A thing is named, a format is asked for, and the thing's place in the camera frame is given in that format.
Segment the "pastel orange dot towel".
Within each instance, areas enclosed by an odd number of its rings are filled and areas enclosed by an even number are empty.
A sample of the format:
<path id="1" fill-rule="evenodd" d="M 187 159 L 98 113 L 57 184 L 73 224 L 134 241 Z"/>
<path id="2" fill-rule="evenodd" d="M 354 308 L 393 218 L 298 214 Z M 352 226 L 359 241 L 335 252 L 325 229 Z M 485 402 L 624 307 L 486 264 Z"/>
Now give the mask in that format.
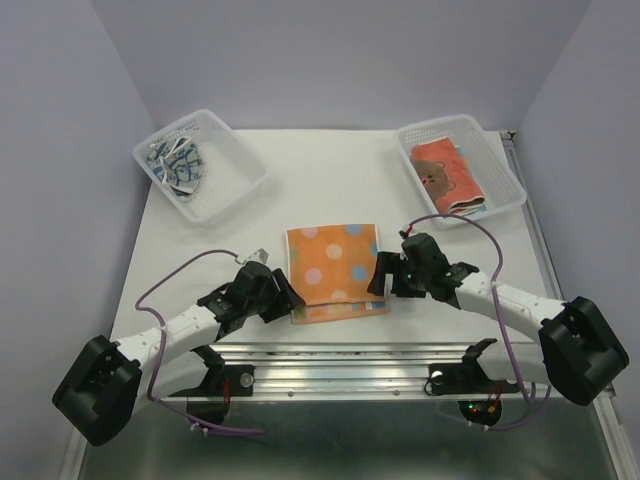
<path id="1" fill-rule="evenodd" d="M 373 224 L 327 225 L 286 232 L 288 279 L 305 305 L 294 325 L 384 315 L 385 296 L 367 291 L 378 253 Z"/>

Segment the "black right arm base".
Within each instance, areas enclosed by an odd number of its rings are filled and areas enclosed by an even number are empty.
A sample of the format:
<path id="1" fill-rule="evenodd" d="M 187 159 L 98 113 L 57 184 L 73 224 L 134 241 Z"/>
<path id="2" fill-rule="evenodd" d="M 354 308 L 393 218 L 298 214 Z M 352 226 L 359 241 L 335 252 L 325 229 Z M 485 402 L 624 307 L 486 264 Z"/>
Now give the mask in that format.
<path id="1" fill-rule="evenodd" d="M 429 396 L 519 392 L 515 384 L 506 380 L 490 380 L 479 366 L 467 366 L 463 363 L 430 365 L 423 390 Z"/>

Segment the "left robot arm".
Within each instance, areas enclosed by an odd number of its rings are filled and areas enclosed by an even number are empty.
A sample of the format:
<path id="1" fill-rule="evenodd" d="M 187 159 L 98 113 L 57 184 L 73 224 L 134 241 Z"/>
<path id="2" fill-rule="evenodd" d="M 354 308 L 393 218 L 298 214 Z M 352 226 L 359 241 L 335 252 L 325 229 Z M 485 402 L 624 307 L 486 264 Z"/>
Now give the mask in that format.
<path id="1" fill-rule="evenodd" d="M 282 270 L 249 261 L 169 321 L 117 340 L 89 340 L 52 403 L 93 446 L 113 439 L 142 407 L 165 406 L 176 393 L 218 394 L 227 409 L 234 381 L 214 343 L 252 316 L 270 323 L 304 304 Z"/>

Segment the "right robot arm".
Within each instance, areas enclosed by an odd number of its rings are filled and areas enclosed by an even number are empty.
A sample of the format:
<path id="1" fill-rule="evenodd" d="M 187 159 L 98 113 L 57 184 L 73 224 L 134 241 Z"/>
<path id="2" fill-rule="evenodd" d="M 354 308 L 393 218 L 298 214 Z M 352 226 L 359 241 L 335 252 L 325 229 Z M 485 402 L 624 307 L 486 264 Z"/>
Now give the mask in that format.
<path id="1" fill-rule="evenodd" d="M 370 293 L 425 298 L 498 322 L 525 344 L 488 338 L 457 363 L 429 369 L 432 395 L 484 393 L 503 381 L 547 385 L 589 405 L 629 364 L 629 356 L 594 302 L 542 298 L 501 284 L 477 267 L 451 263 L 426 233 L 405 237 L 398 253 L 380 252 Z"/>

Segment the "small patterned towels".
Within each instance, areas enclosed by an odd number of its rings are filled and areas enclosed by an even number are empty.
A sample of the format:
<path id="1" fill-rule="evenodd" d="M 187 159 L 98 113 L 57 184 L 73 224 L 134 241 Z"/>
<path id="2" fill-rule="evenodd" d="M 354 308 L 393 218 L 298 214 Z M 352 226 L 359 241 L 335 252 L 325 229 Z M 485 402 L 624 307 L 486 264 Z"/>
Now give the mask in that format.
<path id="1" fill-rule="evenodd" d="M 161 185 L 180 201 L 189 201 L 206 174 L 197 144 L 188 136 L 154 142 L 146 163 Z"/>

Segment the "aluminium mounting rail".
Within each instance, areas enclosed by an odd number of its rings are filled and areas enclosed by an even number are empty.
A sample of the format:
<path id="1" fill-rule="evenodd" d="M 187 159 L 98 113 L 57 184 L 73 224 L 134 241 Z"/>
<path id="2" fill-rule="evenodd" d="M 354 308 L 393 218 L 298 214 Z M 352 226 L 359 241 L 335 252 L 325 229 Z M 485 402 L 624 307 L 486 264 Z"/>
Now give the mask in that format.
<path id="1" fill-rule="evenodd" d="M 253 395 L 239 401 L 475 399 L 517 393 L 429 396 L 429 366 L 457 363 L 466 344 L 238 344 L 213 345 L 225 364 L 255 366 Z M 200 400 L 221 397 L 185 396 Z"/>

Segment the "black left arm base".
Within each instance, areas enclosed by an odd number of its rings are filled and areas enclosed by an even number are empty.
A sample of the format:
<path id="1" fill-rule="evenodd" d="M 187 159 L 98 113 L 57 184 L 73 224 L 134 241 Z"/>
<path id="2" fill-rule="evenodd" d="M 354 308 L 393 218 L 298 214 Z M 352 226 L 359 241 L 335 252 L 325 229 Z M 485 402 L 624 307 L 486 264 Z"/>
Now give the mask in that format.
<path id="1" fill-rule="evenodd" d="M 182 391 L 185 396 L 250 397 L 253 395 L 255 366 L 225 364 L 210 369 L 199 385 Z"/>

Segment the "white empty plastic basket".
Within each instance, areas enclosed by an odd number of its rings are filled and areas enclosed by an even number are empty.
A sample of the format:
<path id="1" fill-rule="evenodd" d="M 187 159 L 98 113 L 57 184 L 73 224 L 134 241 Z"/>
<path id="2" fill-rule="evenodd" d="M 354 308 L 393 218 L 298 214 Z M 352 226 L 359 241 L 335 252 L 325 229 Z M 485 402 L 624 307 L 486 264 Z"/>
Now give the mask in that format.
<path id="1" fill-rule="evenodd" d="M 489 136 L 471 116 L 414 123 L 394 133 L 401 157 L 428 214 L 440 230 L 479 222 L 524 205 L 525 190 Z"/>

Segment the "white basket with towels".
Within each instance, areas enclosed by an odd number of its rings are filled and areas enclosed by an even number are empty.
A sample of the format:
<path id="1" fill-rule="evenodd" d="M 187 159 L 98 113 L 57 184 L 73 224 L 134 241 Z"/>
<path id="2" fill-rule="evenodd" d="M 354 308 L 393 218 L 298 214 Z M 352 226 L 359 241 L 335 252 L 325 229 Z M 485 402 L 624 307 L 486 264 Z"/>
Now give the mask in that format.
<path id="1" fill-rule="evenodd" d="M 212 226 L 263 189 L 270 169 L 211 111 L 197 110 L 155 132 L 133 150 L 152 183 L 190 222 Z"/>

